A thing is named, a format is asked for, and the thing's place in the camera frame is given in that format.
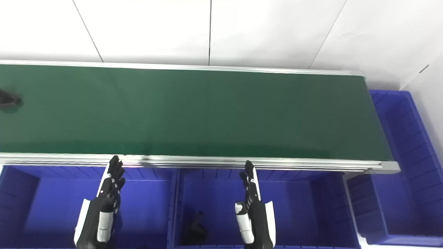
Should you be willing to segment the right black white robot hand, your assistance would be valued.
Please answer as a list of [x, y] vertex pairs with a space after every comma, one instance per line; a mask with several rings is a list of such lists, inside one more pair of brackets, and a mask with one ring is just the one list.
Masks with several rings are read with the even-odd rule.
[[239, 173], [245, 188], [245, 200], [235, 203], [235, 214], [245, 249], [273, 249], [276, 226], [273, 202], [261, 200], [256, 168], [249, 160]]

